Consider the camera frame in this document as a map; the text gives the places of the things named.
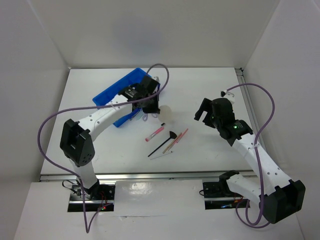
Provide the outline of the mint green tweezers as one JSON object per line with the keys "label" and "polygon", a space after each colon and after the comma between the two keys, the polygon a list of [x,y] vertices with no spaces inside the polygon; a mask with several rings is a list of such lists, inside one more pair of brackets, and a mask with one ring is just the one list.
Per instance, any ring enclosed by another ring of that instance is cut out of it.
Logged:
{"label": "mint green tweezers", "polygon": [[143,117],[143,115],[144,115],[143,113],[136,114],[136,115],[134,115],[130,120],[131,120],[131,121],[133,121],[133,120],[138,121],[140,118]]}

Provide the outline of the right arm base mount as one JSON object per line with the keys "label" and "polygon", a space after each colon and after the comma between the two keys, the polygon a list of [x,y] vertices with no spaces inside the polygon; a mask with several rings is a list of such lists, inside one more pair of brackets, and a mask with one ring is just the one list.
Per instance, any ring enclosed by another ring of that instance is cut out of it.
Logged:
{"label": "right arm base mount", "polygon": [[237,206],[240,209],[246,207],[247,199],[232,192],[227,186],[227,180],[236,174],[239,174],[239,172],[230,170],[220,175],[218,180],[202,183],[202,189],[198,193],[204,198],[205,210],[235,209]]}

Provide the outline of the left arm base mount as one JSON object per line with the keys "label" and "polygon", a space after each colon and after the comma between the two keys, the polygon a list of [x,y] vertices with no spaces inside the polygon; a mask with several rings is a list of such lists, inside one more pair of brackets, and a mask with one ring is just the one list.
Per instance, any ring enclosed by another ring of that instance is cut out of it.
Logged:
{"label": "left arm base mount", "polygon": [[113,212],[115,208],[115,183],[100,183],[93,189],[82,191],[79,182],[63,180],[62,187],[69,190],[69,202],[67,211],[69,213],[79,213],[83,211],[83,200],[85,200],[85,211],[96,212]]}

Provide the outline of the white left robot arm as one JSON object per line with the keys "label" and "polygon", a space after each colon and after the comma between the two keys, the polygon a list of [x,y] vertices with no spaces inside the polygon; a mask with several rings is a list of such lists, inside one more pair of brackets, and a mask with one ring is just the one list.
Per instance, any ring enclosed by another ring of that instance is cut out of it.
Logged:
{"label": "white left robot arm", "polygon": [[152,114],[160,112],[158,96],[137,103],[121,106],[116,106],[116,104],[147,98],[155,94],[159,88],[159,80],[146,75],[140,83],[134,83],[121,89],[107,103],[109,108],[100,108],[78,121],[69,119],[64,123],[59,146],[78,175],[77,180],[82,181],[80,192],[86,199],[98,199],[103,193],[103,187],[100,186],[92,164],[96,138],[114,122],[135,109],[142,109],[144,113]]}

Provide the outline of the round cream powder puff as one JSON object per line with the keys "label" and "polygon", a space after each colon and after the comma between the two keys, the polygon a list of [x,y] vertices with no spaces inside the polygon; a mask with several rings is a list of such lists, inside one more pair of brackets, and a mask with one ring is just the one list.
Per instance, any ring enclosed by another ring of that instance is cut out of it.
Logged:
{"label": "round cream powder puff", "polygon": [[158,120],[161,123],[169,124],[173,119],[172,109],[168,105],[161,105],[159,110]]}

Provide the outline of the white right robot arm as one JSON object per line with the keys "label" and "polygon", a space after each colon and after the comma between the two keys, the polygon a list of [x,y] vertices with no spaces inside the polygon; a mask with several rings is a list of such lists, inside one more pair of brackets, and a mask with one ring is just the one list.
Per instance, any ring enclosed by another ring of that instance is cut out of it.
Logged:
{"label": "white right robot arm", "polygon": [[236,170],[219,176],[218,191],[223,196],[239,194],[256,204],[262,216],[271,224],[300,211],[306,192],[301,180],[292,180],[274,162],[256,139],[253,130],[244,120],[235,118],[232,95],[210,100],[204,98],[195,113],[198,121],[206,113],[203,123],[214,128],[228,144],[246,160],[260,183],[256,184]]}

